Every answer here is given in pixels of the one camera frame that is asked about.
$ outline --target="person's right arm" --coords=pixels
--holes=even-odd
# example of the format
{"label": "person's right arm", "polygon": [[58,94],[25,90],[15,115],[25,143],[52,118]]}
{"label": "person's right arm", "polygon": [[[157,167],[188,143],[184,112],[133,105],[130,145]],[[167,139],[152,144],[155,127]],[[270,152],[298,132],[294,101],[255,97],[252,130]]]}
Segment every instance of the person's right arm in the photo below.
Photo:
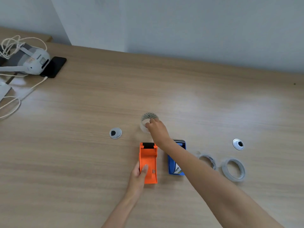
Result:
{"label": "person's right arm", "polygon": [[158,119],[146,123],[155,144],[170,155],[223,228],[282,228],[251,197],[219,172],[177,145]]}

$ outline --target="white vr headset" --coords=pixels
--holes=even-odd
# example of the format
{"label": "white vr headset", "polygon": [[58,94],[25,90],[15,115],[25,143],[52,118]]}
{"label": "white vr headset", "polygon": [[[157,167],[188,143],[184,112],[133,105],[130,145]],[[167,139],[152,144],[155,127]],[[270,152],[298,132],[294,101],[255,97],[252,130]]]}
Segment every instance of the white vr headset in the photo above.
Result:
{"label": "white vr headset", "polygon": [[44,49],[24,44],[7,62],[0,72],[16,72],[39,75],[50,62],[50,55]]}

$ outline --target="orange tape dispenser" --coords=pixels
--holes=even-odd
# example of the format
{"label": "orange tape dispenser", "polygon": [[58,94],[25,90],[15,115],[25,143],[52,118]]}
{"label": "orange tape dispenser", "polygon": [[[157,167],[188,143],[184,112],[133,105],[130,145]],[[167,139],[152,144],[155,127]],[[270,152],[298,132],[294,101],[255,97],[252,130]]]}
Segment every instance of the orange tape dispenser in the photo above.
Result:
{"label": "orange tape dispenser", "polygon": [[156,184],[157,183],[157,171],[156,171],[156,157],[157,157],[157,146],[154,142],[142,142],[139,146],[139,171],[144,167],[145,164],[149,166],[145,184]]}

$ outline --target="white power strip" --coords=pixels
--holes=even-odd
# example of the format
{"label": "white power strip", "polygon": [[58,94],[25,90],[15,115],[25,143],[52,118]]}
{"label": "white power strip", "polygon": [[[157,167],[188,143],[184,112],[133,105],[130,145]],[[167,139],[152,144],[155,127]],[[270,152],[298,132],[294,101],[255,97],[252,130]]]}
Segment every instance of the white power strip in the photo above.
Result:
{"label": "white power strip", "polygon": [[2,101],[2,99],[5,97],[5,95],[9,92],[10,89],[11,87],[8,84],[0,82],[0,101]]}

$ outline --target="phone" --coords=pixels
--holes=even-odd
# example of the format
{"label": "phone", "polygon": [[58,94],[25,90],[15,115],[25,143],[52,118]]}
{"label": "phone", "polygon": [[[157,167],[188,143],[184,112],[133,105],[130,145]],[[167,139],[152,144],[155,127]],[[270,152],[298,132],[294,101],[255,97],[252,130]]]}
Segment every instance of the phone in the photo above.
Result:
{"label": "phone", "polygon": [[64,57],[53,57],[50,63],[44,68],[40,74],[42,77],[54,78],[66,62]]}

